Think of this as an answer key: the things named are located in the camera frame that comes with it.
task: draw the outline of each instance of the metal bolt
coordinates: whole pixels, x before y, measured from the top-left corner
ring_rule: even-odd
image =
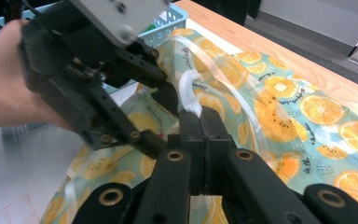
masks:
[[[293,213],[293,212],[286,213],[284,218],[290,224],[301,224],[302,223],[301,217],[298,214]]]
[[[153,57],[158,58],[158,56],[159,56],[158,51],[156,49],[153,49],[152,55],[153,55]]]
[[[131,138],[139,138],[141,136],[141,134],[139,132],[132,132],[131,133]]]
[[[112,142],[112,136],[109,134],[103,134],[103,135],[101,135],[100,140],[101,140],[101,142],[104,142],[104,143],[110,143],[110,142]]]

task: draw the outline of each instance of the table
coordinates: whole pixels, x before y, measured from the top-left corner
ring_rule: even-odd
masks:
[[[191,21],[238,49],[260,51],[280,59],[296,74],[358,115],[358,84],[192,1],[182,0],[175,4],[188,12]]]

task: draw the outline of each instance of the screw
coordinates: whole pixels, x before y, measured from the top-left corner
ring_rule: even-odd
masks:
[[[119,2],[117,4],[116,8],[117,8],[117,11],[119,11],[121,14],[124,14],[127,10],[126,5],[124,5],[124,3],[122,3],[122,2]]]
[[[139,132],[132,132],[131,133],[131,138],[139,138],[141,136],[141,134]]]
[[[302,223],[301,217],[296,213],[288,212],[285,214],[284,217],[285,217],[286,221],[288,221],[288,223],[290,223],[290,224],[301,224]]]
[[[112,136],[109,134],[103,134],[100,137],[100,141],[104,143],[110,143],[112,141]]]
[[[158,51],[156,49],[153,49],[152,50],[152,55],[155,57],[155,58],[158,58],[159,54],[158,54]]]

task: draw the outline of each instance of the white wall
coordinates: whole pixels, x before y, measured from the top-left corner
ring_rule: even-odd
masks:
[[[358,43],[358,0],[262,0],[260,10],[350,46]]]

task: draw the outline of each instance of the black mechanical bracket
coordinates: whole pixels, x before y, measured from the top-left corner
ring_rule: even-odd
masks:
[[[160,89],[175,113],[177,94],[158,68],[158,52],[142,39],[126,49],[112,44],[76,7],[62,1],[22,29],[20,53],[28,88],[68,121],[93,149],[136,145],[156,158],[166,143],[139,132],[102,88],[134,79]]]
[[[325,184],[308,186],[304,195],[291,191],[256,153],[235,147],[211,108],[204,107],[200,119],[181,112],[179,121],[180,134],[169,136],[169,150],[159,154],[148,180],[131,193],[123,190],[107,196],[94,191],[74,223],[85,223],[80,216],[93,216],[93,223],[188,223],[192,195],[222,195],[229,223],[358,223],[358,202],[351,196]],[[101,188],[120,191],[116,184]],[[104,197],[123,204],[103,205]],[[104,222],[95,217],[98,211],[86,209],[92,202],[112,209],[108,217],[117,213],[122,217]]]

